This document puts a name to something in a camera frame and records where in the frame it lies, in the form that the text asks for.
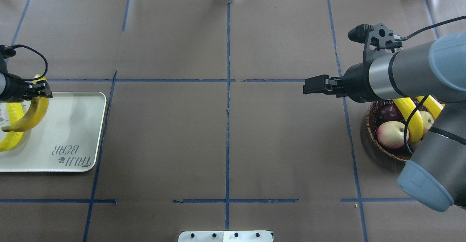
yellow fruit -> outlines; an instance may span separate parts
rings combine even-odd
[[[405,120],[408,119],[411,112],[416,108],[416,105],[411,98],[398,98],[393,99],[393,101]],[[424,131],[424,123],[422,122],[421,113],[419,113],[419,111],[416,111],[414,116],[411,118],[411,121],[408,124],[408,130],[410,133],[408,143],[412,144],[421,140]]]
[[[10,124],[15,123],[24,116],[21,103],[7,103]],[[0,142],[0,152],[14,148],[23,137],[23,132],[8,132],[7,136]]]
[[[42,98],[40,96],[33,98],[26,114],[16,121],[16,123],[10,123],[9,126],[2,126],[2,131],[25,132],[34,128],[44,118],[45,113],[47,113],[48,101],[48,98]]]
[[[419,101],[422,100],[422,98],[424,98],[424,96],[418,96],[416,97]],[[442,105],[440,103],[438,103],[436,101],[435,98],[433,98],[432,96],[428,96],[427,100],[424,102],[424,106],[427,107],[427,109],[429,110],[429,112],[432,114],[432,116],[434,117],[434,119],[437,119],[438,115],[440,114],[440,112],[443,110],[443,107],[445,105]]]

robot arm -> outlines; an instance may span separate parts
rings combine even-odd
[[[19,76],[8,73],[7,64],[5,59],[10,58],[16,55],[15,48],[24,47],[32,50],[34,53],[40,55],[46,65],[46,70],[44,74],[39,78],[33,79],[23,79]],[[10,45],[4,46],[0,45],[0,102],[23,102],[25,100],[32,100],[37,96],[44,98],[52,98],[52,92],[50,91],[50,86],[48,85],[45,79],[41,78],[45,75],[48,69],[48,63],[42,54],[36,50],[23,45]]]
[[[447,103],[406,162],[398,185],[436,211],[466,206],[466,32],[405,50],[399,49],[406,38],[383,24],[358,26],[348,37],[364,43],[363,63],[341,77],[308,78],[303,93],[348,96],[359,103],[434,95]]]

red apple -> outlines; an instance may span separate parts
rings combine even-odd
[[[401,121],[401,119],[403,119],[403,115],[395,104],[383,106],[379,111],[379,116],[384,122]]]
[[[396,149],[404,146],[403,141],[404,124],[398,121],[388,121],[377,129],[377,139],[386,148]]]
[[[422,133],[422,137],[426,136],[427,132],[431,128],[432,124],[434,123],[435,119],[431,115],[431,113],[426,111],[421,111],[422,122],[424,124],[424,132]]]

white plate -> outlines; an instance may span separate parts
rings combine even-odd
[[[101,92],[54,92],[47,114],[15,148],[0,152],[0,172],[85,172],[97,158],[107,98]],[[28,101],[23,102],[26,111]],[[8,124],[0,103],[0,126]],[[0,131],[0,141],[7,133]]]

wicker basket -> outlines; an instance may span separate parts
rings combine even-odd
[[[416,98],[413,98],[413,101],[415,104],[419,103]],[[392,172],[401,172],[405,162],[411,157],[409,152],[404,146],[398,149],[385,148],[377,140],[377,129],[383,123],[382,119],[379,118],[379,110],[388,104],[393,104],[393,101],[377,101],[369,106],[366,119],[361,124],[361,143],[377,164]],[[419,110],[427,111],[427,108],[421,106]]]

